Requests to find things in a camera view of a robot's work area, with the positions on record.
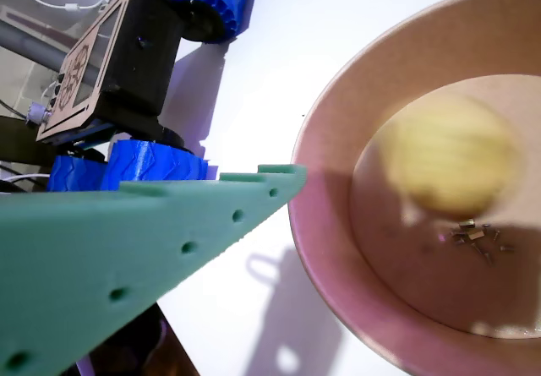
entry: yellow ball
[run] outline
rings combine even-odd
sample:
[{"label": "yellow ball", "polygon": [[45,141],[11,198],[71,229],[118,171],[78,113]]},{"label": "yellow ball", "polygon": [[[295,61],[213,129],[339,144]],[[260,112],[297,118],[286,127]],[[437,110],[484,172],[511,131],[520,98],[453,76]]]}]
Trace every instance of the yellow ball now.
[{"label": "yellow ball", "polygon": [[426,95],[376,135],[391,185],[451,219],[484,213],[518,173],[520,156],[505,119],[462,95]]}]

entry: pink bowl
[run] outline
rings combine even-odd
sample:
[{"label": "pink bowl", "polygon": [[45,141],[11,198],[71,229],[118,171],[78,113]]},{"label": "pink bowl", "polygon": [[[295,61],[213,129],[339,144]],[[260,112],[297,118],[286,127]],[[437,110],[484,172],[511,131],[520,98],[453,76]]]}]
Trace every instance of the pink bowl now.
[{"label": "pink bowl", "polygon": [[441,86],[492,74],[541,76],[541,0],[449,0],[417,14],[333,79],[298,137],[293,162],[309,175],[289,212],[304,267],[336,316],[409,373],[541,374],[540,339],[468,334],[403,302],[372,271],[350,220],[354,168],[385,117]]}]

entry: green foam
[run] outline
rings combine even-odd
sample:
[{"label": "green foam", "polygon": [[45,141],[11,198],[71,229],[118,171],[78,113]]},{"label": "green foam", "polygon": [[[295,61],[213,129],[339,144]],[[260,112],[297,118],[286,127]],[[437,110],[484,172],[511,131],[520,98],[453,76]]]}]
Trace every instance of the green foam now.
[{"label": "green foam", "polygon": [[56,375],[252,231],[302,166],[0,198],[0,375]]}]

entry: gray metal rod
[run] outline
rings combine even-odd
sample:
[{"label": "gray metal rod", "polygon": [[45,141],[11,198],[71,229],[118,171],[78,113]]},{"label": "gray metal rod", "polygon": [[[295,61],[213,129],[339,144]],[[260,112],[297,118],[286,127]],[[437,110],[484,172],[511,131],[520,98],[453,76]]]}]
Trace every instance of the gray metal rod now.
[{"label": "gray metal rod", "polygon": [[[55,72],[60,72],[60,68],[66,57],[66,52],[2,20],[0,20],[0,46]],[[98,72],[98,68],[88,64],[83,81],[93,86],[97,80]]]}]

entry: white surface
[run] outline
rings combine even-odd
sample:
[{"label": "white surface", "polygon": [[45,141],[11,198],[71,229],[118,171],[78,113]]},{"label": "white surface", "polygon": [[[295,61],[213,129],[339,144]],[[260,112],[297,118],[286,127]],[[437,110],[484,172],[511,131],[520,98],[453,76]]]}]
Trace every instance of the white surface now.
[{"label": "white surface", "polygon": [[[210,117],[192,114],[214,102],[209,80],[220,74],[224,49],[192,52],[198,45],[185,41],[162,121],[184,135],[183,121],[196,121],[205,158],[221,172],[288,163],[303,116],[338,70],[438,1],[255,0],[249,28],[225,54],[210,128]],[[338,325],[293,248],[284,208],[159,301],[201,376],[404,374]],[[286,257],[280,269],[261,257],[254,264],[275,285],[247,271],[254,255],[278,265]]]}]

